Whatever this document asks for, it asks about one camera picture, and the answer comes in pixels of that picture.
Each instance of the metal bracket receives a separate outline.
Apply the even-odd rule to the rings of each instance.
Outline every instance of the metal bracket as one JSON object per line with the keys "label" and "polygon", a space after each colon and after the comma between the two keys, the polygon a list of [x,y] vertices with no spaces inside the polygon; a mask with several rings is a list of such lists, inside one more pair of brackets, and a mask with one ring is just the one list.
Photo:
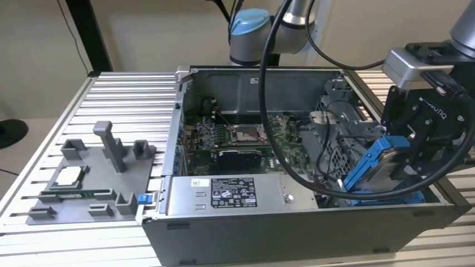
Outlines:
{"label": "metal bracket", "polygon": [[329,112],[328,112],[328,114],[325,114],[324,111],[312,111],[310,112],[312,120],[317,124],[326,123],[326,116],[328,116],[329,124],[336,124],[337,122],[340,122],[340,118],[337,118],[336,115]]}
{"label": "metal bracket", "polygon": [[178,66],[174,72],[174,81],[177,83],[186,82],[190,77],[192,72],[189,71],[189,66]]}
{"label": "metal bracket", "polygon": [[168,175],[162,178],[161,189],[160,192],[157,193],[157,198],[156,198],[156,211],[158,214],[166,213],[169,188],[170,188],[170,176]]}

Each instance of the warning label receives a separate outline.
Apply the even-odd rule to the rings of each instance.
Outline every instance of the warning label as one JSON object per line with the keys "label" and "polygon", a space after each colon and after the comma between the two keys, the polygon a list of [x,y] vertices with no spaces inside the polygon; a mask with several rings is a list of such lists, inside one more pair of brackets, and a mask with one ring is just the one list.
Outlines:
{"label": "warning label", "polygon": [[210,179],[210,206],[257,207],[253,178]]}

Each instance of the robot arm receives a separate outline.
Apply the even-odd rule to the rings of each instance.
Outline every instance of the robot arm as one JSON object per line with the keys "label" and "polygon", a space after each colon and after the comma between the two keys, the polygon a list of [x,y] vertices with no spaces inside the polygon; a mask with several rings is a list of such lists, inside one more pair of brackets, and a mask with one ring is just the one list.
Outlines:
{"label": "robot arm", "polygon": [[[388,155],[384,151],[405,150],[398,166],[382,174],[389,174],[397,187],[406,175],[413,179],[432,175],[456,151],[468,150],[473,144],[473,92],[465,91],[475,84],[469,74],[475,70],[473,18],[475,1],[452,28],[450,41],[409,43],[389,51],[382,71],[394,86],[388,91],[380,123],[386,128],[384,138],[408,137],[408,142],[405,147],[388,142],[370,147],[345,179],[348,191],[374,188],[370,184],[377,184],[378,173],[373,170],[381,168]],[[458,157],[457,164],[465,162],[466,157]]]}
{"label": "robot arm", "polygon": [[[390,76],[389,73],[389,77],[393,80],[397,80],[397,78],[401,77],[402,80],[408,81],[414,80],[429,82],[425,85],[417,84],[421,86],[421,88],[425,89],[406,91],[404,87],[412,83],[398,83],[394,81],[398,87],[396,86],[389,89],[386,98],[388,104],[385,105],[380,122],[384,126],[386,126],[386,136],[400,136],[408,140],[408,145],[402,144],[401,146],[401,149],[408,148],[406,159],[402,162],[398,161],[400,163],[394,169],[390,169],[390,173],[386,171],[382,172],[385,174],[389,173],[389,175],[384,175],[385,178],[389,176],[392,180],[406,181],[406,184],[402,182],[396,182],[393,187],[385,186],[381,187],[378,191],[370,190],[369,192],[368,190],[354,189],[352,186],[345,188],[346,192],[322,188],[321,186],[305,181],[292,170],[290,166],[285,163],[285,158],[272,138],[272,128],[266,118],[265,68],[268,63],[268,55],[273,48],[272,42],[274,41],[276,34],[280,30],[280,23],[290,4],[292,0],[284,0],[281,8],[277,12],[274,22],[272,24],[265,40],[258,69],[260,117],[268,136],[268,142],[276,158],[281,162],[281,166],[288,172],[289,176],[301,186],[330,197],[352,199],[364,202],[393,200],[394,198],[405,197],[409,194],[416,194],[421,189],[426,188],[434,182],[437,182],[438,179],[441,179],[444,175],[460,164],[475,142],[475,101],[466,91],[462,89],[464,84],[461,83],[461,80],[457,79],[457,72],[454,71],[454,68],[452,71],[448,71],[444,69],[445,67],[438,66],[453,65],[453,63],[449,64],[448,61],[469,61],[470,59],[466,57],[468,55],[465,53],[457,50],[454,46],[449,46],[449,44],[445,45],[445,47],[436,47],[433,44],[428,44],[422,50],[420,49],[420,44],[417,46],[408,45],[402,51],[405,55],[400,56],[400,54],[394,54],[390,59],[389,54],[385,62],[386,66],[390,65],[393,73],[398,74],[397,76]],[[413,56],[416,60],[412,60],[410,57],[406,57],[405,51],[416,55],[425,55],[425,58],[428,59],[426,63],[420,60],[420,56]],[[473,77],[473,75],[469,74],[466,70],[464,71],[465,75]],[[453,107],[454,112],[450,114],[450,117],[446,113],[442,113],[444,110],[440,109],[437,104],[449,105]],[[453,122],[452,118],[458,121],[458,127],[456,128],[453,128],[452,124],[446,124],[448,121]],[[385,143],[385,147],[384,142],[380,142],[380,148],[374,149],[374,151],[378,153],[377,157],[382,153],[388,152],[388,150],[400,148],[394,146],[394,142],[390,140],[385,140]],[[368,168],[358,166],[352,171],[358,172],[352,178],[352,181],[354,181],[352,184],[356,186],[358,180],[364,177],[365,181],[377,181],[377,179],[373,179],[373,173],[377,174],[378,171],[370,173],[370,170],[373,167],[377,167],[377,165],[381,165],[381,161],[374,162],[372,160],[370,151],[372,148],[366,151],[364,157],[368,158],[366,162],[373,164],[373,166],[369,166]],[[325,179],[330,179],[328,174],[321,174]]]}
{"label": "robot arm", "polygon": [[[297,53],[306,44],[305,11],[309,0],[294,0],[282,16],[272,53]],[[245,9],[236,14],[230,25],[230,55],[233,64],[253,66],[261,59],[261,50],[273,18],[264,9]],[[310,13],[310,28],[314,15]]]}

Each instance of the black cable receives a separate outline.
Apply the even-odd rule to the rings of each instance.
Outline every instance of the black cable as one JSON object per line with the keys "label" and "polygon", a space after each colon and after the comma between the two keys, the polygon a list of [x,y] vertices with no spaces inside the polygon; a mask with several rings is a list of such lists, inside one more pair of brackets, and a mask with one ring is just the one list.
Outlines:
{"label": "black cable", "polygon": [[60,4],[60,0],[56,0],[56,3],[57,3],[57,5],[58,5],[58,10],[61,11],[62,19],[64,19],[64,22],[66,23],[66,27],[68,27],[70,36],[73,37],[73,40],[74,40],[74,46],[76,46],[77,55],[80,56],[80,60],[81,60],[81,62],[82,62],[82,66],[84,66],[84,69],[85,69],[85,71],[86,71],[86,74],[89,74],[89,70],[88,70],[86,64],[84,63],[84,59],[82,59],[82,56],[81,56],[81,53],[80,53],[80,47],[78,47],[78,45],[77,45],[77,39],[76,39],[76,36],[74,36],[74,34],[73,34],[73,31],[70,30],[69,23],[68,23],[68,19],[66,19],[66,16],[65,16],[65,14],[64,14],[62,6],[61,6],[61,4]]}
{"label": "black cable", "polygon": [[306,118],[304,120],[298,120],[296,123],[294,123],[294,128],[298,129],[301,126],[305,126],[306,124],[309,124],[312,121]]}
{"label": "black cable", "polygon": [[306,33],[306,39],[308,39],[308,43],[310,44],[310,46],[313,47],[314,51],[318,53],[318,55],[333,65],[336,65],[340,68],[344,68],[346,70],[352,70],[352,71],[361,71],[361,70],[366,70],[368,68],[373,68],[377,67],[378,65],[381,65],[384,63],[384,60],[377,61],[369,65],[364,65],[360,67],[354,67],[354,66],[349,66],[345,65],[340,62],[337,62],[336,60],[333,60],[330,57],[328,57],[324,52],[320,50],[320,48],[317,47],[317,45],[313,42],[312,39],[312,34],[310,34],[310,26],[309,26],[309,17],[310,17],[310,11],[312,11],[312,6],[313,6],[314,0],[310,0],[310,3],[308,5],[306,8],[306,14],[305,14],[305,33]]}
{"label": "black cable", "polygon": [[8,174],[18,176],[18,174],[16,172],[12,172],[12,171],[4,170],[4,169],[0,169],[0,171],[6,172]]}
{"label": "black cable", "polygon": [[333,177],[330,177],[330,176],[328,175],[328,172],[324,172],[324,171],[321,170],[321,168],[320,168],[320,161],[321,161],[322,155],[324,155],[324,153],[325,153],[325,151],[326,151],[326,146],[328,146],[328,142],[329,142],[329,134],[330,134],[330,124],[329,124],[329,118],[328,118],[328,111],[329,111],[329,109],[328,109],[328,108],[329,108],[329,106],[330,106],[332,103],[337,103],[337,102],[342,102],[342,103],[350,104],[350,103],[349,103],[348,101],[345,101],[345,100],[333,100],[333,101],[330,101],[330,102],[326,104],[326,106],[325,106],[325,108],[324,108],[324,110],[322,110],[322,113],[325,114],[325,119],[326,119],[326,123],[325,123],[325,138],[324,138],[324,143],[322,143],[322,145],[321,145],[321,150],[320,150],[320,153],[318,153],[317,163],[316,163],[318,173],[324,176],[324,178],[325,178],[326,180],[330,180],[330,181],[333,181],[333,182],[337,182],[337,179],[334,179]]}
{"label": "black cable", "polygon": [[341,138],[341,139],[345,139],[345,138],[353,138],[353,139],[362,138],[362,139],[368,139],[368,138],[370,138],[370,137],[373,137],[373,136],[370,136],[370,135],[338,135],[338,136],[336,136],[337,139],[338,139],[338,138]]}
{"label": "black cable", "polygon": [[468,96],[466,93],[460,93],[456,95],[456,97],[452,98],[452,100],[458,102],[460,106],[466,109],[465,138],[458,146],[458,150],[456,151],[453,157],[448,160],[446,164],[434,173],[432,173],[426,178],[417,181],[417,183],[414,183],[413,185],[410,185],[402,189],[393,190],[393,191],[385,191],[385,192],[370,193],[370,194],[356,194],[356,193],[346,193],[346,192],[329,190],[329,189],[324,188],[322,186],[314,185],[312,182],[306,181],[292,170],[289,164],[285,161],[285,157],[282,156],[278,146],[274,142],[272,127],[269,125],[268,118],[266,118],[266,105],[265,105],[265,70],[266,70],[266,64],[268,64],[268,56],[269,56],[269,51],[272,49],[276,31],[280,27],[281,18],[282,18],[282,15],[286,11],[286,8],[288,8],[290,2],[292,2],[292,0],[282,1],[278,12],[276,14],[274,21],[273,21],[273,24],[272,24],[272,27],[269,30],[269,34],[266,36],[264,48],[262,48],[261,61],[260,61],[260,67],[258,67],[260,119],[261,119],[261,124],[262,124],[264,130],[265,130],[268,143],[272,147],[276,159],[280,161],[280,165],[281,165],[282,169],[286,171],[288,175],[293,178],[293,180],[301,186],[304,186],[306,189],[309,189],[322,195],[328,195],[328,196],[342,198],[342,199],[353,199],[353,200],[392,199],[394,197],[400,197],[400,196],[404,196],[413,192],[420,191],[421,189],[424,189],[425,187],[432,185],[436,181],[438,181],[438,179],[444,177],[444,175],[453,169],[453,167],[457,166],[460,159],[465,156],[465,154],[468,153],[468,150],[470,149],[470,147],[473,145],[473,142],[475,142],[475,101],[473,101],[473,99]]}
{"label": "black cable", "polygon": [[209,100],[209,104],[212,105],[213,103],[212,103],[212,100],[213,100],[214,98],[212,97],[212,96],[205,96],[204,98],[201,98],[201,104],[200,104],[200,114],[201,115],[204,115],[204,102],[206,101],[206,100]]}
{"label": "black cable", "polygon": [[229,23],[230,22],[230,16],[229,16],[228,11],[225,10],[225,6],[222,4],[222,1],[221,0],[209,0],[209,1],[212,1],[216,4],[217,8],[221,11],[221,14],[224,16],[225,21]]}
{"label": "black cable", "polygon": [[232,30],[232,24],[234,23],[236,20],[236,15],[237,12],[240,10],[240,8],[242,7],[244,4],[244,0],[236,0],[232,2],[232,8],[230,8],[230,22],[228,25],[228,43],[230,43],[230,30]]}

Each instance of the aluminum extrusion table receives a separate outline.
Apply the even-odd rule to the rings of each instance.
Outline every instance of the aluminum extrusion table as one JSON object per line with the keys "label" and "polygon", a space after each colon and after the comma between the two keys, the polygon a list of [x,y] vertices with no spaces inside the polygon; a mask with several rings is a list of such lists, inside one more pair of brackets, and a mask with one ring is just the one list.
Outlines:
{"label": "aluminum extrusion table", "polygon": [[[384,102],[390,80],[380,71],[357,75]],[[60,163],[62,142],[81,138],[88,146],[100,145],[92,133],[97,120],[112,121],[124,145],[146,139],[157,147],[148,191],[160,188],[174,91],[173,73],[109,72],[86,79],[0,202],[0,266],[160,266],[134,221],[28,226],[25,213]],[[475,169],[448,177],[475,206]],[[245,266],[475,266],[475,208],[445,229],[424,232],[394,254]]]}

